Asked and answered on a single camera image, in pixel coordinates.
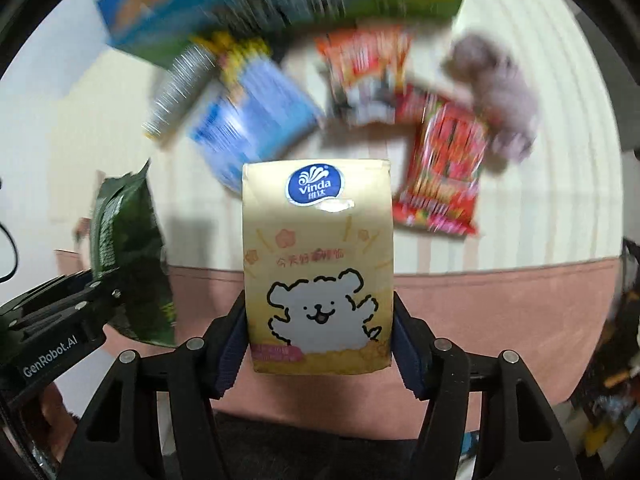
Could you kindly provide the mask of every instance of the pink label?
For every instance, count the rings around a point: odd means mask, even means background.
[[[295,363],[304,358],[302,350],[297,346],[251,345],[251,354],[257,361]]]

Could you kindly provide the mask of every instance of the stuffed animal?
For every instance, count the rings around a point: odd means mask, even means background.
[[[475,106],[488,122],[496,155],[521,162],[536,138],[538,97],[503,48],[468,34],[452,50],[452,67],[471,83]]]

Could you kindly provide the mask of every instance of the cartoon dog illustration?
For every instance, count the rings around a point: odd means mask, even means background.
[[[352,295],[363,286],[354,269],[344,270],[338,278],[317,276],[291,286],[273,283],[267,302],[282,313],[269,320],[271,333],[305,354],[363,348],[382,331],[381,326],[366,326],[378,309],[375,298],[369,294],[358,304],[353,301]]]

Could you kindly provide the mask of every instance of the yellow tissue package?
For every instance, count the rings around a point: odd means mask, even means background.
[[[388,161],[245,164],[242,244],[257,372],[364,374],[390,365]]]

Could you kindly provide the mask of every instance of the white wall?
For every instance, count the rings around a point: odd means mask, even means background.
[[[47,219],[48,133],[55,103],[106,48],[94,0],[63,0],[27,40],[0,80],[0,222],[14,236],[20,267],[0,285],[0,304],[55,277],[55,230]],[[0,235],[0,275],[13,253]],[[68,409],[81,414],[113,359],[98,350],[58,380]]]

